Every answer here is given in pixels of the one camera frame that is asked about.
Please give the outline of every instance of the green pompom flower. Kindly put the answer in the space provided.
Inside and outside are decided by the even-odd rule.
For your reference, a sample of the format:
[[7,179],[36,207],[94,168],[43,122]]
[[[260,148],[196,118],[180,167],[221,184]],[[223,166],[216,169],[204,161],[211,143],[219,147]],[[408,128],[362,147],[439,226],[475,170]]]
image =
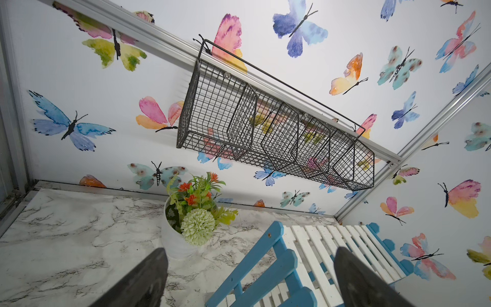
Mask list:
[[205,209],[193,209],[184,217],[181,229],[186,242],[200,246],[212,237],[215,218]]

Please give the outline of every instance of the potted plant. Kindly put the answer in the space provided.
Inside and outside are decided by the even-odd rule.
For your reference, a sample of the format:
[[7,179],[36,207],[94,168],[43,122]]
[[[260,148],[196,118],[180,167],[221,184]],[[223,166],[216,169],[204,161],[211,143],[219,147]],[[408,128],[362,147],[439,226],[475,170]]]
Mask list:
[[208,242],[218,225],[230,225],[239,212],[215,203],[221,185],[225,185],[217,174],[207,172],[206,178],[193,176],[188,183],[172,188],[175,180],[177,177],[167,185],[170,196],[164,207],[162,244],[169,257],[184,259]]

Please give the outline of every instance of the white flower pot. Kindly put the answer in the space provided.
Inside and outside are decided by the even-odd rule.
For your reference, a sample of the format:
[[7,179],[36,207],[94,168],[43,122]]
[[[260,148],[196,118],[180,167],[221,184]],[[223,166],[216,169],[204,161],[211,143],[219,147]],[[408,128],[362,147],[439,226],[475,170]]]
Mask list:
[[165,202],[164,217],[162,219],[162,245],[165,248],[167,257],[175,260],[184,260],[191,256],[198,250],[198,246],[193,246],[184,240],[182,234],[177,232],[169,224],[167,217],[165,216],[165,209],[170,204],[170,197]]

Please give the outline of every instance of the white marble surface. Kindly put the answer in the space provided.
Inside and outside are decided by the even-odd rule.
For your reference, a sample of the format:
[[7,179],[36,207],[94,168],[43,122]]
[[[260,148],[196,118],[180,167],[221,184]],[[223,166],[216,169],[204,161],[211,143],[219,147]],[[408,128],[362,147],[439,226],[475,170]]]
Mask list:
[[[0,305],[88,306],[155,248],[163,202],[41,190],[0,238]],[[239,210],[184,261],[169,262],[162,306],[204,306],[273,221],[334,219]],[[243,285],[274,261],[270,251]]]

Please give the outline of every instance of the metal wire shelf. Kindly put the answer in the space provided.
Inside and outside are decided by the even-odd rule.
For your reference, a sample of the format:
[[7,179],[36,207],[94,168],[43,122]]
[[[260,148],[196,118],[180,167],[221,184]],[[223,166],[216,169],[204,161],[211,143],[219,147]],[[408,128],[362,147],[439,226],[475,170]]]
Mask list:
[[179,119],[177,148],[264,167],[351,191],[374,185],[375,155],[354,136],[252,87],[201,58],[209,43],[346,119],[220,46],[203,40]]

